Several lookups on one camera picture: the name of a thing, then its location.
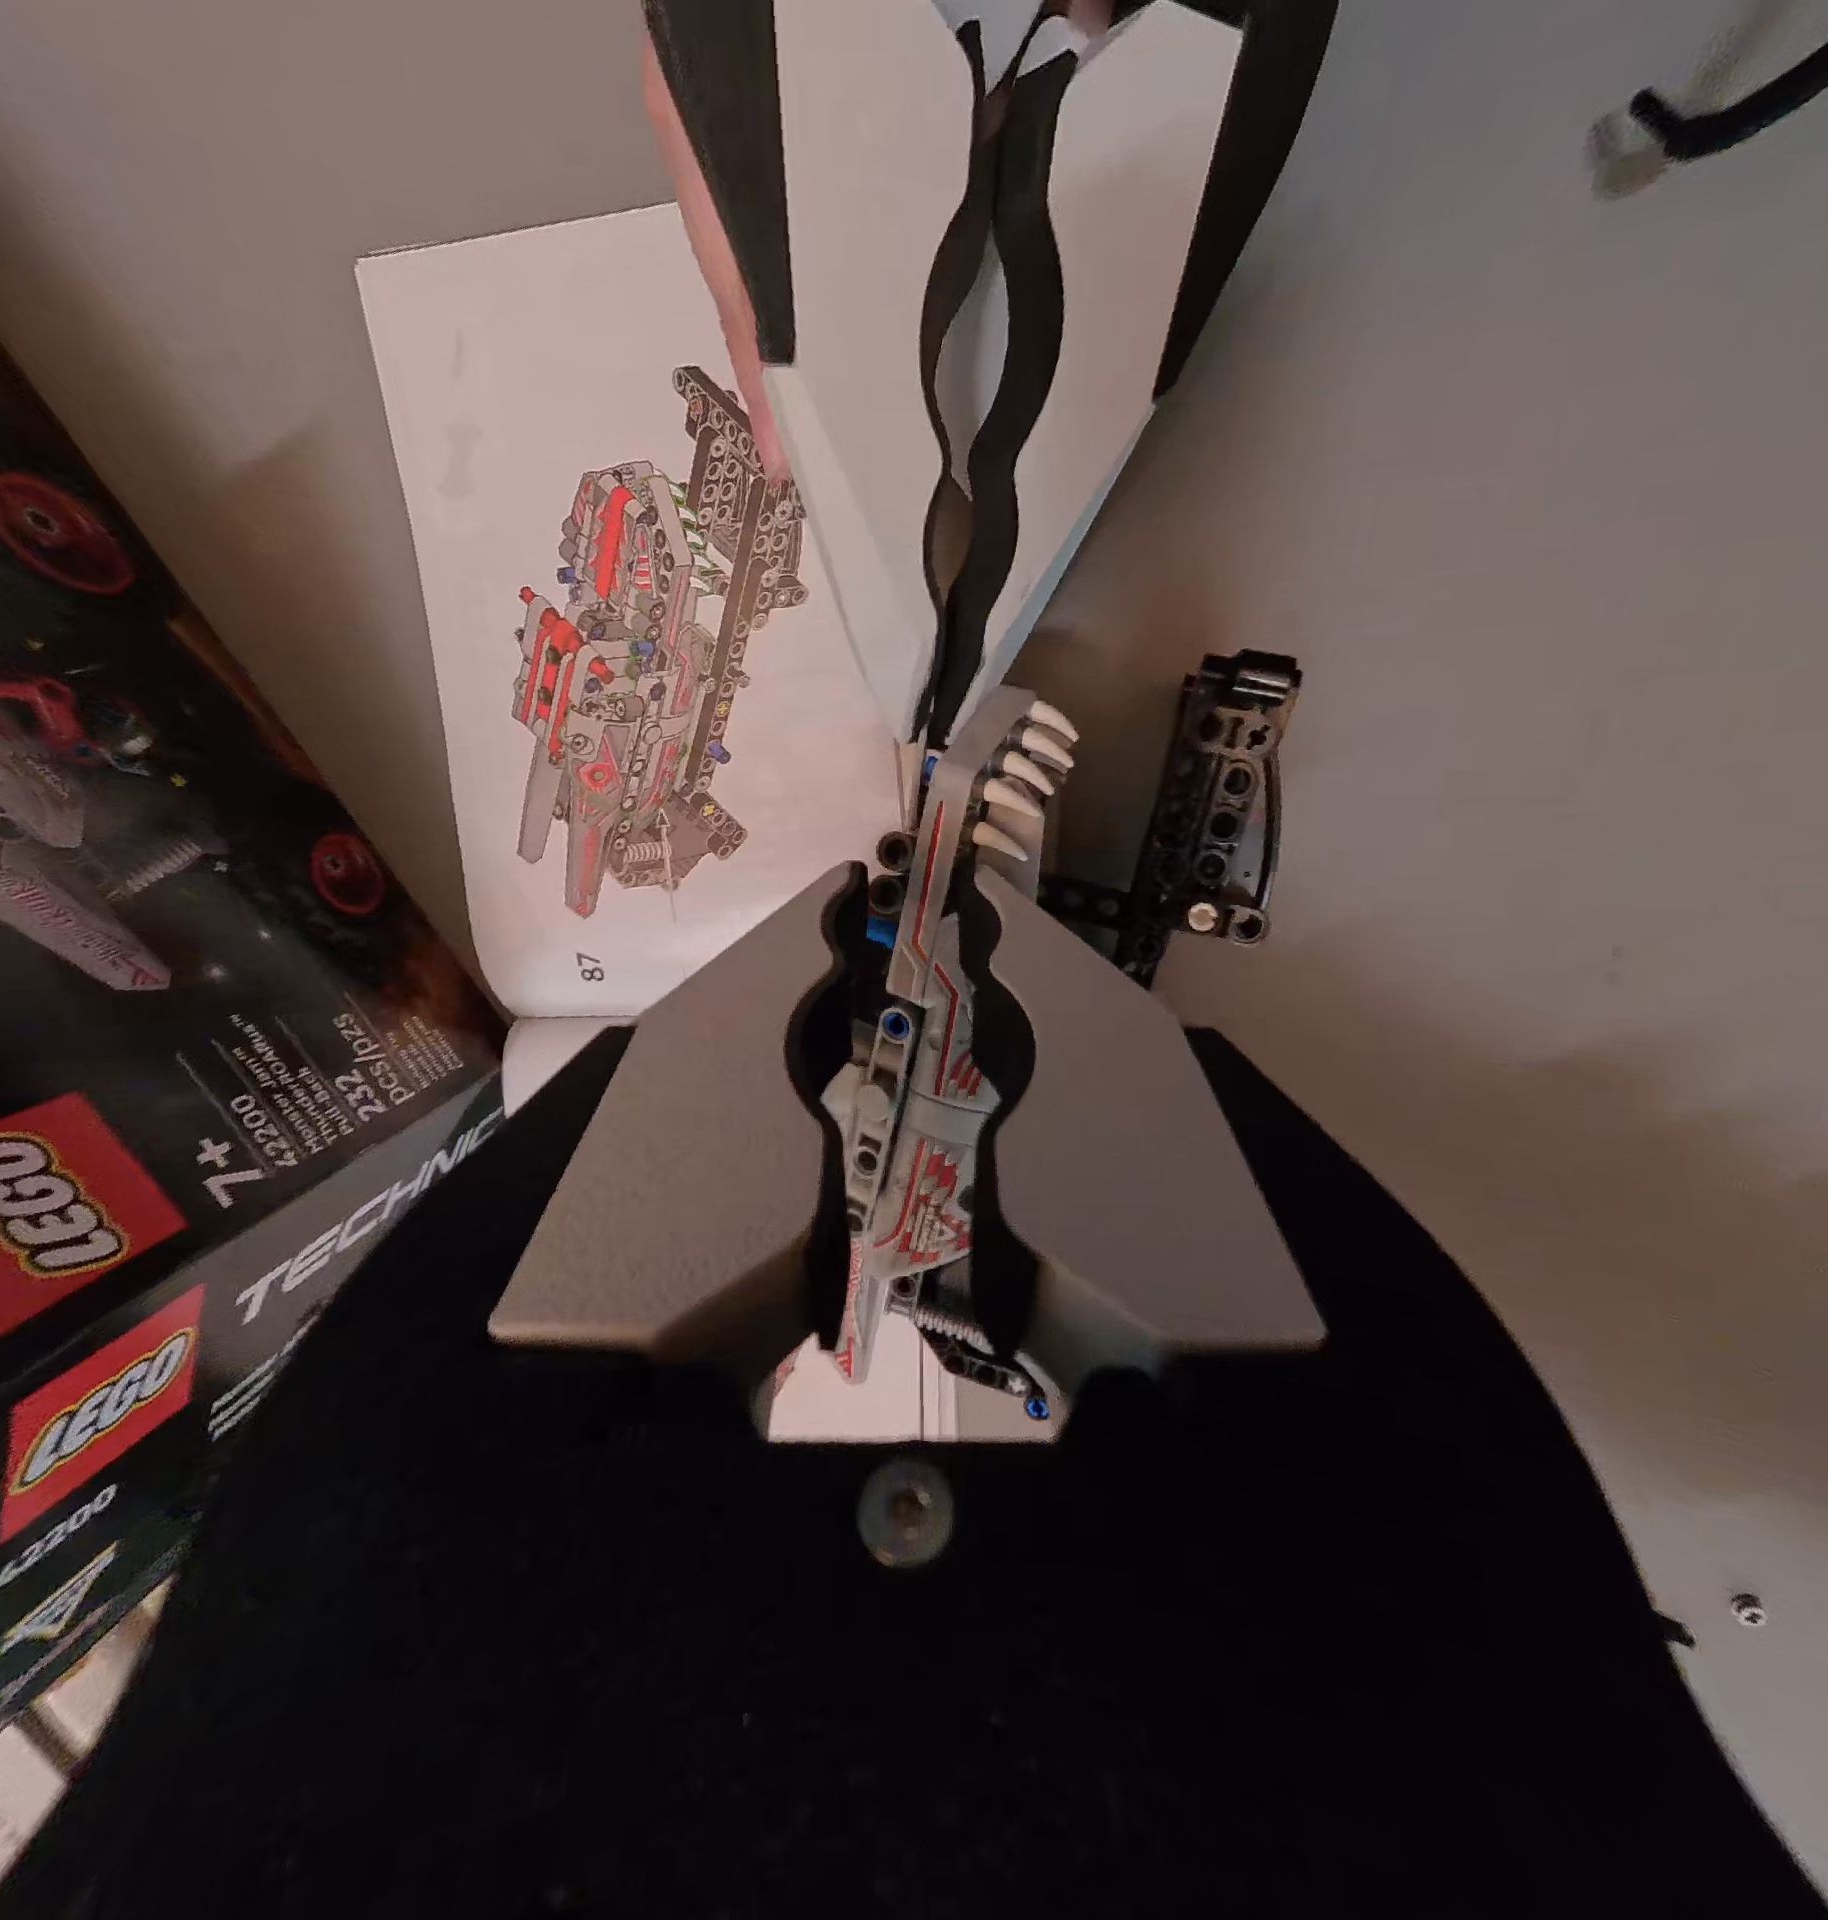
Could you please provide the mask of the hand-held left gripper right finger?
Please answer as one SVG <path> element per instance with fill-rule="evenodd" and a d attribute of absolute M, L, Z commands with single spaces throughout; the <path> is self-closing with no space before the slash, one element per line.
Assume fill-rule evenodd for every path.
<path fill-rule="evenodd" d="M 1326 1325 L 1180 1022 L 1007 878 L 966 891 L 972 1311 L 1064 1404 L 1183 1361 L 1318 1353 Z"/>

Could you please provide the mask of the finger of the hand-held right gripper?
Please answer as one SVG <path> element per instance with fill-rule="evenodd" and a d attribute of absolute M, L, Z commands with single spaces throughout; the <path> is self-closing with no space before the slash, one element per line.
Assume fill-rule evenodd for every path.
<path fill-rule="evenodd" d="M 1240 44 L 1202 13 L 1136 13 L 1076 57 L 1045 171 L 1062 340 L 963 707 L 1003 682 L 1151 416 Z"/>
<path fill-rule="evenodd" d="M 918 324 L 1022 4 L 776 3 L 774 29 L 795 345 L 764 393 L 855 663 L 906 741 L 933 648 L 923 531 L 942 467 Z"/>

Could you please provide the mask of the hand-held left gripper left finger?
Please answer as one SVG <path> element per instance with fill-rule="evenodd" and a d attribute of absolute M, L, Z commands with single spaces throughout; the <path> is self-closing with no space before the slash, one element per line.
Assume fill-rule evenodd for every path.
<path fill-rule="evenodd" d="M 489 1320 L 507 1346 L 766 1379 L 841 1328 L 851 1222 L 825 1094 L 853 1064 L 868 870 L 841 862 L 652 1005 Z"/>

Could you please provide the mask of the grey red toy brick model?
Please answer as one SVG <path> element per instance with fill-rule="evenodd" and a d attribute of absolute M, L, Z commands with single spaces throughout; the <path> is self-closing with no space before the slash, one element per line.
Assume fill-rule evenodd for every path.
<path fill-rule="evenodd" d="M 885 985 L 825 1094 L 849 1233 L 830 1365 L 870 1410 L 909 1410 L 917 1436 L 955 1436 L 955 1388 L 1013 1407 L 1029 1434 L 1055 1417 L 1045 1379 L 995 1355 L 971 1302 L 974 1152 L 999 1094 L 972 1053 L 954 897 L 982 870 L 1038 887 L 1076 741 L 1056 707 L 996 687 L 945 749 L 917 757 L 913 825 L 876 850 L 864 928 Z"/>

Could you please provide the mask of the black toy brick chassis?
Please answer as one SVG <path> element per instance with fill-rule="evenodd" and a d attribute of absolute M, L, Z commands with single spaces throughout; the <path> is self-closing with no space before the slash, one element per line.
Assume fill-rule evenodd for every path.
<path fill-rule="evenodd" d="M 1301 689 L 1303 667 L 1289 656 L 1204 656 L 1177 695 L 1131 882 L 1045 870 L 1045 913 L 1142 990 L 1175 941 L 1252 947 L 1268 934 L 1283 846 L 1281 744 Z"/>

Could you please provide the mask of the white building instruction booklet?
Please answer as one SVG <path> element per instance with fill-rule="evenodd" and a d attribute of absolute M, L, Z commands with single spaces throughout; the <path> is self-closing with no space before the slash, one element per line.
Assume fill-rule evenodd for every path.
<path fill-rule="evenodd" d="M 355 267 L 509 1107 L 913 825 L 801 495 L 755 445 L 672 206 Z M 954 1391 L 958 1440 L 1045 1437 Z M 808 1337 L 776 1437 L 928 1437 Z"/>

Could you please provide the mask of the black toy set box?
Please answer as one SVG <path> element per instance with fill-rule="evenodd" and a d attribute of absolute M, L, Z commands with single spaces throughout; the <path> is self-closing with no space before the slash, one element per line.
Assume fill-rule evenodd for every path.
<path fill-rule="evenodd" d="M 502 1032 L 0 343 L 0 1729 L 177 1568 Z"/>

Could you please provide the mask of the black drawstring white tip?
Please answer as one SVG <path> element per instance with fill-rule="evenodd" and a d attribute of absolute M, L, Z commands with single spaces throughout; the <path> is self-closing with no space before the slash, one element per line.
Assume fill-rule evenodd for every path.
<path fill-rule="evenodd" d="M 1813 107 L 1828 93 L 1828 4 L 1722 4 L 1680 77 L 1636 89 L 1586 137 L 1589 192 L 1622 201 Z"/>

